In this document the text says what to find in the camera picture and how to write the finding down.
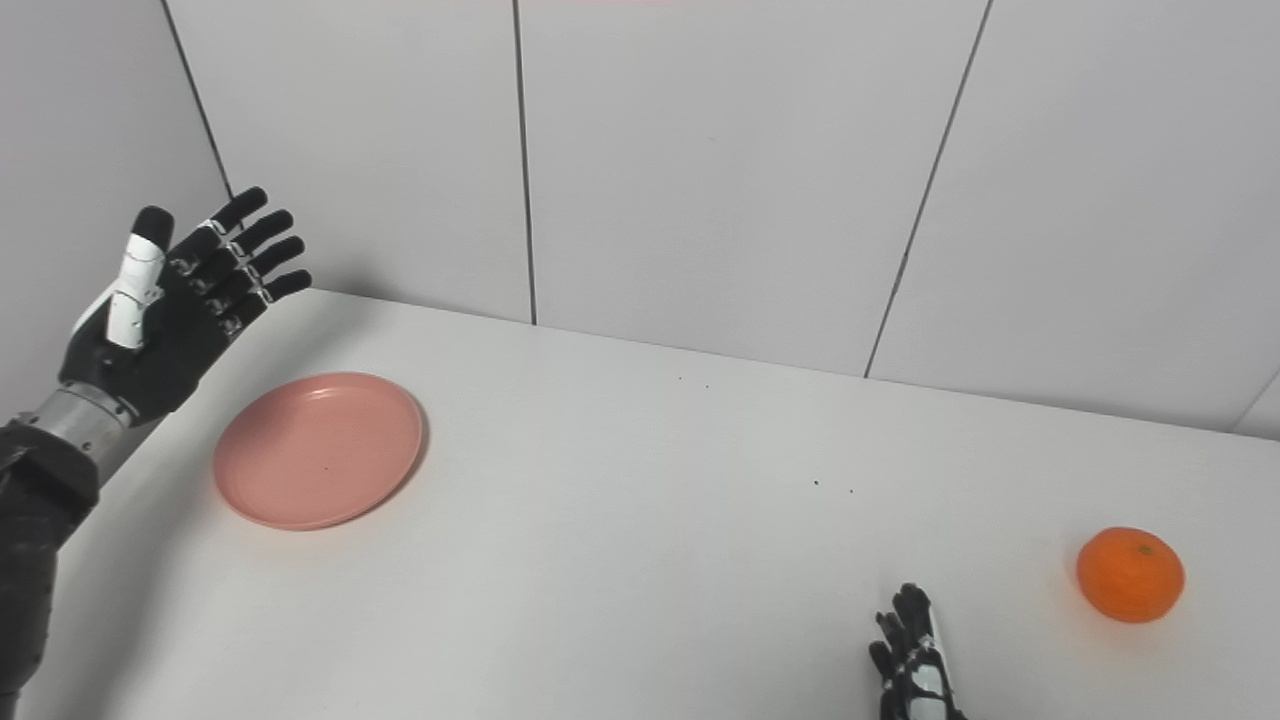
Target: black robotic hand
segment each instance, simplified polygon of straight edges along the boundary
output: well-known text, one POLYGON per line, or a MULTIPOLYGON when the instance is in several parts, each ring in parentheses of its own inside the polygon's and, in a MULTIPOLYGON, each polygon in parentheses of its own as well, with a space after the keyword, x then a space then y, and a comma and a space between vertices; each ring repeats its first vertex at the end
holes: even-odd
POLYGON ((173 217, 145 208, 120 274, 77 323, 60 386, 35 413, 0 427, 0 720, 44 653, 58 550, 97 503, 105 454, 131 425, 177 410, 250 323, 311 284, 306 270, 262 282, 302 254, 276 210, 224 236, 266 205, 236 196, 172 251, 173 217))
POLYGON ((965 720, 956 710, 929 597, 914 584, 893 596, 893 612, 877 612, 884 641, 870 646, 884 679, 881 720, 965 720))
POLYGON ((59 382, 97 388, 128 411, 132 425, 177 410, 241 331, 271 302, 311 284, 306 270, 264 283, 305 249, 292 236, 257 252, 293 225, 287 210, 224 237, 265 205, 266 192, 250 188, 168 254, 173 217, 145 208, 119 278, 72 336, 59 382))

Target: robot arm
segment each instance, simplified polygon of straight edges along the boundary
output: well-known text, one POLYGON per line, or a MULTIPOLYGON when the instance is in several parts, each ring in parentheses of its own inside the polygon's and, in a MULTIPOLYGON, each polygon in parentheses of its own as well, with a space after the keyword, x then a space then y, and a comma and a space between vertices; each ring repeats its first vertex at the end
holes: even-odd
POLYGON ((305 246, 284 210, 233 238, 266 205, 236 196, 166 252, 173 217, 145 208, 119 277, 77 322, 60 386, 0 428, 0 720, 40 665, 58 550, 97 503, 104 459, 125 430, 177 410, 230 343, 271 304, 311 284, 306 270, 265 282, 305 246))
POLYGON ((877 612, 884 641, 870 646, 884 680, 881 720, 965 720, 956 710, 929 596, 905 584, 893 596, 893 612, 877 612))

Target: pink plate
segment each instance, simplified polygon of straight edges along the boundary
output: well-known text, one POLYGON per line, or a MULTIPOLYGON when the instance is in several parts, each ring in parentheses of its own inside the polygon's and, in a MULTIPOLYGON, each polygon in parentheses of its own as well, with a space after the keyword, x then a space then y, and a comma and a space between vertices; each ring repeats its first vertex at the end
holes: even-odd
POLYGON ((396 383, 362 373, 312 375, 259 397, 227 425, 214 482, 255 523, 312 530, 387 498, 421 446, 422 415, 396 383))

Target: white wall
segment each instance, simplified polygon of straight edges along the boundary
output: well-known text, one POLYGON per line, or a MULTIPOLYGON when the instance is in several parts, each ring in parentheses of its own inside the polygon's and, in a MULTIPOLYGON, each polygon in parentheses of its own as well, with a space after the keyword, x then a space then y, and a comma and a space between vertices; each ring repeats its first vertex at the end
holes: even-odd
POLYGON ((1277 27, 997 0, 872 377, 1229 430, 1280 366, 1277 27))
POLYGON ((860 374, 984 5, 522 3, 539 320, 860 374))
POLYGON ((1280 439, 1280 377, 1274 378, 1267 384, 1249 411, 1231 428, 1231 432, 1280 439))
POLYGON ((72 323, 145 205, 189 228, 227 201, 164 8, 0 8, 0 416, 52 389, 72 323))
MULTIPOLYGON (((512 3, 173 6, 321 286, 861 373, 984 3, 521 0, 531 236, 512 3)), ((997 0, 872 377, 1234 427, 1280 368, 1277 20, 997 0)))
POLYGON ((320 287, 530 319, 509 1, 169 4, 232 187, 320 287))

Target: orange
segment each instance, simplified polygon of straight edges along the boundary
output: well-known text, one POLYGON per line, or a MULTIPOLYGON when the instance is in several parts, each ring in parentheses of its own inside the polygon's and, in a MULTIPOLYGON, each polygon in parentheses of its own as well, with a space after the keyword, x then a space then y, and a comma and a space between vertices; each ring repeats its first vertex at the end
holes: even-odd
POLYGON ((1080 591, 1093 607, 1124 623, 1149 623, 1178 602, 1187 578, 1165 541, 1137 528, 1107 528, 1075 559, 1080 591))

